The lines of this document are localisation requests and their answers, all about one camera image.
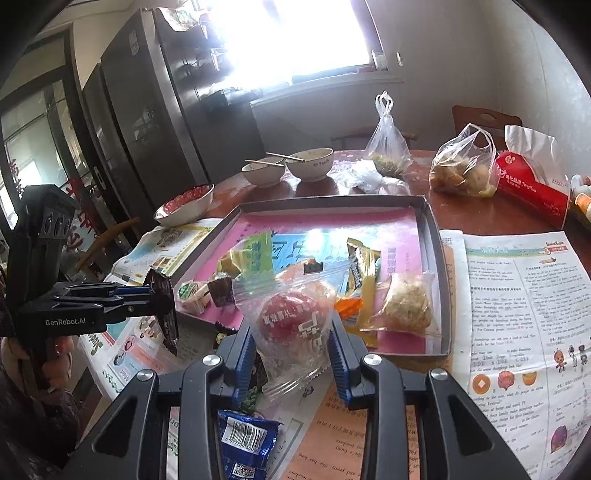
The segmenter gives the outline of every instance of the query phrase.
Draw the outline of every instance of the snack wrapper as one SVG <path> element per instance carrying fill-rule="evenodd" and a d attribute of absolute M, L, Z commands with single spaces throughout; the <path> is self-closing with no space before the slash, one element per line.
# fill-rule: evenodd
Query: snack wrapper
<path fill-rule="evenodd" d="M 223 465 L 228 480 L 265 480 L 280 422 L 255 419 L 227 410 L 217 412 Z"/>
<path fill-rule="evenodd" d="M 303 388 L 328 367 L 336 292 L 349 266 L 349 261 L 325 263 L 322 272 L 291 281 L 280 281 L 272 272 L 234 280 L 236 306 L 251 326 L 269 378 L 263 393 L 270 400 Z"/>
<path fill-rule="evenodd" d="M 259 271 L 272 271 L 271 232 L 265 231 L 247 236 L 217 261 L 216 272 L 207 283 L 211 299 L 216 307 L 234 303 L 232 279 Z"/>
<path fill-rule="evenodd" d="M 271 232 L 265 231 L 247 236 L 217 261 L 217 273 L 231 278 L 259 271 L 273 270 Z"/>
<path fill-rule="evenodd" d="M 440 335 L 433 317 L 433 273 L 394 273 L 390 282 L 378 284 L 385 292 L 378 312 L 359 323 L 359 330 L 404 332 L 425 337 Z"/>
<path fill-rule="evenodd" d="M 377 345 L 376 335 L 360 332 L 359 325 L 364 324 L 374 310 L 375 281 L 381 263 L 380 252 L 364 246 L 353 238 L 347 239 L 347 249 L 352 263 L 346 293 L 339 299 L 336 310 L 347 332 L 359 335 L 367 346 L 374 347 Z M 345 307 L 346 299 L 359 299 L 360 302 Z"/>

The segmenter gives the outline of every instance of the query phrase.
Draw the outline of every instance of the window sill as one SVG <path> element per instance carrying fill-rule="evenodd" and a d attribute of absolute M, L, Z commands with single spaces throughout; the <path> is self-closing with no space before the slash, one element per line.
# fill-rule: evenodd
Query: window sill
<path fill-rule="evenodd" d="M 308 82 L 296 83 L 294 85 L 276 88 L 269 92 L 263 92 L 263 97 L 253 100 L 251 105 L 253 107 L 262 106 L 266 103 L 275 102 L 284 98 L 289 98 L 297 95 L 303 95 L 309 92 L 320 92 L 334 87 L 362 85 L 371 83 L 402 83 L 402 79 L 393 74 L 391 71 L 378 71 L 366 73 L 349 73 L 344 75 L 337 75 L 334 77 L 327 77 L 317 80 L 309 80 Z"/>

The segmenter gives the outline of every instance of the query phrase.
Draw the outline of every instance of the chopsticks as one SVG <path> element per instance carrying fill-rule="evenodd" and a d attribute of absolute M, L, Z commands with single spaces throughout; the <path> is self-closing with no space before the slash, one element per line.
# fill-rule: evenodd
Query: chopsticks
<path fill-rule="evenodd" d="M 282 155 L 280 153 L 265 152 L 271 157 L 287 158 L 288 160 L 305 161 L 303 158 L 292 157 L 291 155 Z"/>
<path fill-rule="evenodd" d="M 245 160 L 246 163 L 258 163 L 260 165 L 270 165 L 271 167 L 279 167 L 279 168 L 285 168 L 285 165 L 283 163 L 271 163 L 268 161 L 261 161 L 261 160 Z"/>

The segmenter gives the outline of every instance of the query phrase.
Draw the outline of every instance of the food in plastic bag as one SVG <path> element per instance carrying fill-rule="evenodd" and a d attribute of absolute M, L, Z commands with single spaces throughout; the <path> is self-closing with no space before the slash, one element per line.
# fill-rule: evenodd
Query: food in plastic bag
<path fill-rule="evenodd" d="M 240 273 L 273 270 L 271 231 L 247 236 L 217 261 L 217 273 L 236 278 Z"/>
<path fill-rule="evenodd" d="M 232 279 L 238 275 L 250 275 L 259 271 L 272 271 L 271 231 L 255 233 L 232 247 L 218 261 L 216 271 L 207 282 L 209 293 L 216 307 L 234 303 Z"/>
<path fill-rule="evenodd" d="M 359 330 L 406 332 L 418 336 L 436 333 L 431 301 L 434 278 L 432 273 L 392 274 L 380 310 L 366 321 L 359 322 Z"/>
<path fill-rule="evenodd" d="M 389 177 L 402 175 L 412 163 L 406 141 L 390 115 L 393 105 L 394 101 L 386 91 L 375 98 L 379 123 L 363 151 L 363 159 L 372 160 L 378 172 Z"/>
<path fill-rule="evenodd" d="M 476 145 L 484 135 L 487 146 Z M 433 159 L 429 185 L 436 192 L 450 192 L 471 197 L 492 197 L 499 184 L 496 147 L 489 132 L 467 124 L 456 138 L 442 145 Z"/>
<path fill-rule="evenodd" d="M 324 371 L 326 342 L 337 289 L 349 261 L 325 263 L 324 270 L 284 283 L 271 272 L 233 282 L 236 306 L 251 326 L 269 378 L 263 392 L 270 400 L 303 388 Z"/>

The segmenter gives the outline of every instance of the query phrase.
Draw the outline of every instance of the window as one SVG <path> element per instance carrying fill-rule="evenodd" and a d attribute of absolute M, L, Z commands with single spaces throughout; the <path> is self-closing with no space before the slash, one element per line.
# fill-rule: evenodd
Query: window
<path fill-rule="evenodd" d="M 377 32 L 365 0 L 193 0 L 193 5 L 227 51 L 233 86 L 290 85 L 373 65 L 375 41 L 367 37 L 377 38 Z M 358 18 L 360 11 L 364 18 Z"/>

